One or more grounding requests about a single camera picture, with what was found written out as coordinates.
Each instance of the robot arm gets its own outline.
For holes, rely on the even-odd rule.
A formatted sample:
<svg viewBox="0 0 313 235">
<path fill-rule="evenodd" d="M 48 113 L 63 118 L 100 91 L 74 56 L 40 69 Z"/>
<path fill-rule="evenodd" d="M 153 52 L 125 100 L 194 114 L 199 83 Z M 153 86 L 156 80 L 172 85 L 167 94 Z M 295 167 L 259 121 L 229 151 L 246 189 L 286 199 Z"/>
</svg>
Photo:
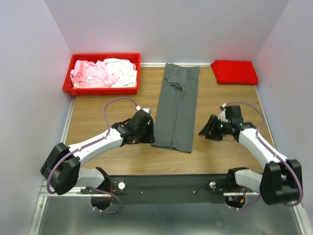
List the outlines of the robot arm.
<svg viewBox="0 0 313 235">
<path fill-rule="evenodd" d="M 106 179 L 109 176 L 103 169 L 81 169 L 81 166 L 98 155 L 125 144 L 153 143 L 154 126 L 150 114 L 150 109 L 141 109 L 131 119 L 117 122 L 109 130 L 89 140 L 70 146 L 57 144 L 42 166 L 41 174 L 58 195 L 67 193 L 73 187 L 102 186 L 107 190 L 109 185 L 106 184 L 109 181 Z"/>
<path fill-rule="evenodd" d="M 252 123 L 244 122 L 239 105 L 223 107 L 221 110 L 218 117 L 211 115 L 199 135 L 218 141 L 225 135 L 232 135 L 253 154 L 264 169 L 263 174 L 247 168 L 230 169 L 227 174 L 228 185 L 249 188 L 259 193 L 268 205 L 302 198 L 301 164 L 279 153 L 258 133 Z"/>
</svg>

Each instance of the gray floor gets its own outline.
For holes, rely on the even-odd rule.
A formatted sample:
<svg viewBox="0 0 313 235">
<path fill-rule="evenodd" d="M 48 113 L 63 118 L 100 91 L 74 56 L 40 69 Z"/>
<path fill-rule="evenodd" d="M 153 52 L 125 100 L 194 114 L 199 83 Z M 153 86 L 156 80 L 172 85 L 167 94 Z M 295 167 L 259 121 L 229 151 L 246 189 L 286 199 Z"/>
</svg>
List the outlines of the gray floor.
<svg viewBox="0 0 313 235">
<path fill-rule="evenodd" d="M 291 208 L 263 202 L 247 211 L 221 204 L 125 205 L 92 211 L 88 197 L 49 197 L 41 235 L 299 235 Z"/>
</svg>

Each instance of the pile of clothes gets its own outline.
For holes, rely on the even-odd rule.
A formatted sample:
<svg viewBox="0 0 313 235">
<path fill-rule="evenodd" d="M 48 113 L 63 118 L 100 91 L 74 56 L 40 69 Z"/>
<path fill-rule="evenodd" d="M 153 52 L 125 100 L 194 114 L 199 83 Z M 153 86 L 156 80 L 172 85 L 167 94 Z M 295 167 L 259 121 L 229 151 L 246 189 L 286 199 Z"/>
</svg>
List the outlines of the pile of clothes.
<svg viewBox="0 0 313 235">
<path fill-rule="evenodd" d="M 123 88 L 137 84 L 136 65 L 115 58 L 89 62 L 77 60 L 70 78 L 75 88 Z"/>
</svg>

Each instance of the wooden floor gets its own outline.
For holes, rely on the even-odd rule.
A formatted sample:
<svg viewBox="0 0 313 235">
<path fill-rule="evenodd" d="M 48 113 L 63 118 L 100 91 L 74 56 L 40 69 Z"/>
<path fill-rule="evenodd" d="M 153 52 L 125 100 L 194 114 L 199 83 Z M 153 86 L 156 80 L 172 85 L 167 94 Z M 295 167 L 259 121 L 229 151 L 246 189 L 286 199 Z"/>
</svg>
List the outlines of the wooden floor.
<svg viewBox="0 0 313 235">
<path fill-rule="evenodd" d="M 164 68 L 142 68 L 140 89 L 131 96 L 142 108 L 152 108 L 153 118 L 163 78 Z M 103 119 L 104 105 L 114 96 L 79 96 L 75 100 L 73 115 L 66 144 L 87 140 L 107 129 Z M 218 115 L 219 107 L 229 101 L 246 101 L 261 108 L 255 87 L 243 85 L 218 85 L 210 67 L 201 67 L 198 90 L 198 105 L 192 153 L 151 147 L 149 144 L 126 145 L 111 150 L 84 165 L 99 166 L 110 175 L 115 174 L 199 174 L 226 173 L 228 169 L 245 166 L 262 172 L 256 159 L 232 137 L 212 141 L 198 136 L 211 114 Z M 261 117 L 251 108 L 241 106 L 245 121 L 262 124 Z M 128 100 L 119 100 L 108 107 L 110 123 L 131 118 L 134 105 Z M 271 143 L 267 128 L 261 131 Z"/>
</svg>

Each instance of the red plastic tray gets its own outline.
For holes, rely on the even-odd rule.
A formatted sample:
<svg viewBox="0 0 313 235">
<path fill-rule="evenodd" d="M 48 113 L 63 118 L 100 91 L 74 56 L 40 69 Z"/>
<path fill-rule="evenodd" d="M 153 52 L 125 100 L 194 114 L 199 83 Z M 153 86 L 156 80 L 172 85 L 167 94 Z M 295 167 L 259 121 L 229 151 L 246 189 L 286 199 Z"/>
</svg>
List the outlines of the red plastic tray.
<svg viewBox="0 0 313 235">
<path fill-rule="evenodd" d="M 87 88 L 79 89 L 74 88 L 72 81 L 70 79 L 70 72 L 74 69 L 75 62 L 77 60 L 87 60 L 92 62 L 97 62 L 98 60 L 103 61 L 108 58 L 116 59 L 126 59 L 131 63 L 135 64 L 137 67 L 137 85 L 136 87 L 126 87 L 126 88 Z M 69 93 L 71 96 L 76 95 L 121 95 L 121 94 L 137 94 L 139 89 L 139 76 L 140 76 L 140 54 L 139 53 L 107 53 L 107 54 L 75 54 L 72 56 L 70 61 L 67 76 L 65 77 L 63 91 Z"/>
</svg>

